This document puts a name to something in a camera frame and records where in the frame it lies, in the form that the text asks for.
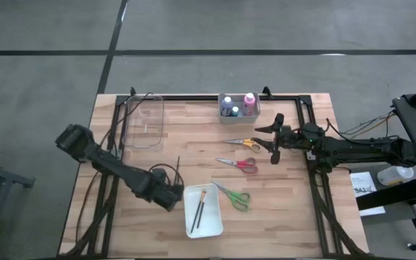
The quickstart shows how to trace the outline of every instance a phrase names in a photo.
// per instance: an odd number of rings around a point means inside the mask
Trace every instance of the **orange-handled scissors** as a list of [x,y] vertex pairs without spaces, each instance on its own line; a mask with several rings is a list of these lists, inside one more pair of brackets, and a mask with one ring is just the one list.
[[232,140],[225,140],[224,143],[228,144],[243,144],[247,147],[250,147],[250,149],[253,150],[253,152],[259,152],[261,151],[261,145],[259,145],[257,142],[252,141],[251,139],[232,139]]
[[237,167],[241,169],[244,173],[257,173],[258,168],[255,166],[256,160],[254,158],[248,158],[243,161],[232,161],[232,160],[226,160],[222,158],[216,158],[216,160],[220,161],[221,163],[225,163],[228,165],[232,165],[234,167]]

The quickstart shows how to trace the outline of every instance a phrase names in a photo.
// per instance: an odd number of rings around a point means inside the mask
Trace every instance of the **scissors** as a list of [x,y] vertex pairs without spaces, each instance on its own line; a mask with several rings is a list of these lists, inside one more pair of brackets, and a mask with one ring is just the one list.
[[219,183],[215,183],[212,181],[214,185],[216,185],[221,191],[229,197],[232,202],[232,205],[235,207],[236,210],[240,210],[242,212],[247,212],[250,209],[250,194],[248,192],[234,192],[229,191],[223,185]]
[[244,173],[257,173],[258,167],[255,166],[256,160],[252,157],[243,160],[243,161],[232,161],[222,158],[216,158],[216,160],[220,161],[221,163],[225,163],[228,165],[232,165],[234,167],[237,167],[241,169]]
[[250,149],[253,150],[253,152],[259,152],[261,151],[261,145],[259,145],[257,142],[252,141],[251,139],[232,139],[232,140],[225,140],[224,143],[228,144],[243,144],[247,147],[250,147]]

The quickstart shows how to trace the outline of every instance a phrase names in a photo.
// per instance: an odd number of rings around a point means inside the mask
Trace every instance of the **white paper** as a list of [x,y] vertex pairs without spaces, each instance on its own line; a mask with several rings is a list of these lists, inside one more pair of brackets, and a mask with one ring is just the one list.
[[[355,197],[363,196],[366,194],[370,194],[376,191],[375,184],[373,183],[372,176],[369,172],[364,173],[352,173],[351,182],[352,182],[352,189],[354,191]],[[372,209],[364,209],[359,211],[360,216],[370,216],[370,215],[377,215],[386,213],[384,211],[384,207],[376,207]]]

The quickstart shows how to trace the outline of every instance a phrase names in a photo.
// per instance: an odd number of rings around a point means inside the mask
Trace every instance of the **red-handled scissors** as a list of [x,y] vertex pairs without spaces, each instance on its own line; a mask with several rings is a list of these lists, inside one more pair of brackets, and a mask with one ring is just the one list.
[[228,165],[232,165],[234,167],[237,167],[241,169],[244,173],[257,173],[258,167],[255,166],[256,160],[252,157],[243,160],[243,161],[232,161],[232,160],[226,160],[222,158],[216,158],[216,160],[220,161],[221,163],[225,163]]

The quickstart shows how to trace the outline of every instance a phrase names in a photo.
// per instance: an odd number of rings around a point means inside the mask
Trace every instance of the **green-handled scissors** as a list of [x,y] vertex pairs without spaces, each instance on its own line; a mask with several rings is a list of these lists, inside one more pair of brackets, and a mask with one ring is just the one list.
[[234,192],[229,191],[223,185],[219,183],[215,183],[212,181],[214,185],[216,185],[221,191],[229,197],[232,202],[232,205],[235,207],[236,210],[240,210],[242,212],[247,212],[250,209],[250,194],[248,192]]

